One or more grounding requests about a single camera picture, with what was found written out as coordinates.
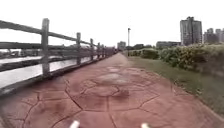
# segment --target building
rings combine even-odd
[[[117,49],[119,51],[124,51],[126,49],[126,42],[120,41],[117,43]]]
[[[216,29],[215,34],[218,38],[218,43],[222,43],[222,30],[221,29]]]
[[[181,42],[174,42],[174,41],[158,41],[156,43],[156,48],[163,49],[163,48],[170,48],[181,45]]]
[[[222,29],[221,32],[221,43],[224,43],[224,28]]]
[[[181,45],[202,43],[202,24],[201,21],[188,17],[180,21]]]
[[[204,43],[208,44],[216,44],[221,42],[221,29],[216,29],[216,33],[214,33],[213,28],[207,29],[207,32],[204,33]]]

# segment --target high-rise building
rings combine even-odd
[[[221,29],[216,29],[215,34],[218,38],[218,43],[221,43],[222,42],[222,30]]]
[[[188,17],[180,21],[181,45],[202,43],[202,24],[201,21]]]
[[[119,51],[123,51],[126,49],[126,42],[120,41],[117,43],[117,49]]]
[[[217,32],[219,33],[219,30],[217,29],[216,29],[216,33],[213,33],[213,28],[207,29],[207,32],[205,32],[203,35],[204,43],[208,43],[208,44],[219,43],[219,37],[217,36]]]
[[[221,43],[224,43],[224,28],[222,29],[221,32]]]

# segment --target walkway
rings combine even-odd
[[[9,97],[15,128],[224,128],[221,118],[159,75],[131,68],[122,54]]]

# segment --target overcast sky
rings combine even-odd
[[[180,41],[180,20],[194,16],[202,21],[203,31],[224,28],[222,0],[1,0],[0,20],[41,28],[49,18],[50,31],[115,46],[155,45],[157,41]],[[40,36],[0,30],[1,41],[39,43]],[[50,44],[74,42],[50,38]]]

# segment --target shrub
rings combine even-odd
[[[140,56],[141,55],[141,50],[131,50],[129,51],[130,56]]]
[[[175,67],[224,75],[224,45],[191,45],[163,49],[159,56]]]
[[[154,49],[143,49],[141,53],[142,58],[157,59],[159,57],[158,51]]]

